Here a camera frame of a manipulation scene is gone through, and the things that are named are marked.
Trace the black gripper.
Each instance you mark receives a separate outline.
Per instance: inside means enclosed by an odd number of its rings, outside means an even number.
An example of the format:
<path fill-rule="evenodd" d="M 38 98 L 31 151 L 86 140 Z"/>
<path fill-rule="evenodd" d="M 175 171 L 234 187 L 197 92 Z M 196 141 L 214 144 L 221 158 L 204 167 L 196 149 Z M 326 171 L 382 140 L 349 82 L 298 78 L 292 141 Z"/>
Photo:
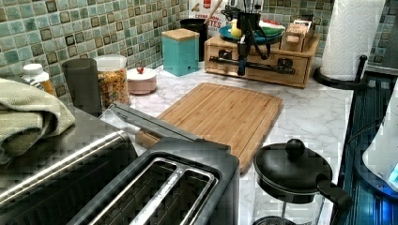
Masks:
<path fill-rule="evenodd" d="M 245 42 L 254 39 L 254 35 L 261 29 L 259 25 L 261 7 L 262 3 L 260 0 L 243 0 L 243 7 L 237 15 L 237 28 L 241 31 L 238 38 L 239 42 L 237 43 L 238 76 L 245 75 L 248 57 L 248 47 Z"/>

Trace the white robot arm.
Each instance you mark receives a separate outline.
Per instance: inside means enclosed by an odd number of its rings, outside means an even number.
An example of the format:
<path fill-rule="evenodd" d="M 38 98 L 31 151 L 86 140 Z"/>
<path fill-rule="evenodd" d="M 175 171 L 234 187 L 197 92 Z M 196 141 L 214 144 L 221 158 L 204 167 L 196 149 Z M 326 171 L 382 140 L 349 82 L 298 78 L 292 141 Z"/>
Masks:
<path fill-rule="evenodd" d="M 321 67 L 314 79 L 329 87 L 359 90 L 368 86 L 363 70 L 373 47 L 386 0 L 334 0 Z M 369 179 L 397 190 L 397 93 L 371 144 L 361 154 L 359 170 Z"/>

